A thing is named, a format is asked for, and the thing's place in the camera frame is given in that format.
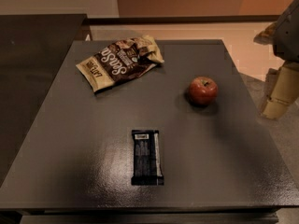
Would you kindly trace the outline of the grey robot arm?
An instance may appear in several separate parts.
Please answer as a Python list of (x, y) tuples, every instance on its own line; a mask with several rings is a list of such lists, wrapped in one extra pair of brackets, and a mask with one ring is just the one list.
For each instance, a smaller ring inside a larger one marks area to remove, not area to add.
[(293, 0), (253, 41), (271, 45), (274, 55), (284, 61), (279, 69), (268, 70), (260, 104), (263, 117), (279, 119), (299, 98), (299, 0)]

